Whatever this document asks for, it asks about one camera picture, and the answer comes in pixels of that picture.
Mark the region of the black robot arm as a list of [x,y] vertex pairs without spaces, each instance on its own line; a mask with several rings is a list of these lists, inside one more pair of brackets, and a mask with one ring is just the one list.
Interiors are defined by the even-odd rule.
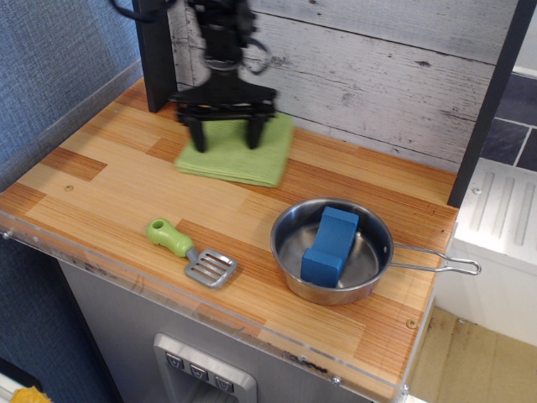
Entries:
[[189,1],[205,41],[203,61],[210,70],[199,86],[177,92],[177,118],[190,130],[197,151],[206,151],[202,124],[206,121],[245,120],[246,142],[250,149],[259,145],[264,124],[274,116],[273,88],[255,85],[240,78],[243,51],[253,45],[269,50],[253,33],[255,15],[247,1]]

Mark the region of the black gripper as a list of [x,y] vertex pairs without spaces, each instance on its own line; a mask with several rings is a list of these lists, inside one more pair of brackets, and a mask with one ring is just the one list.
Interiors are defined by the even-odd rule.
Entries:
[[188,123],[196,150],[204,153],[205,121],[247,120],[247,146],[256,149],[265,123],[275,114],[276,95],[273,88],[243,80],[237,71],[211,71],[202,84],[176,92],[171,100],[178,120]]

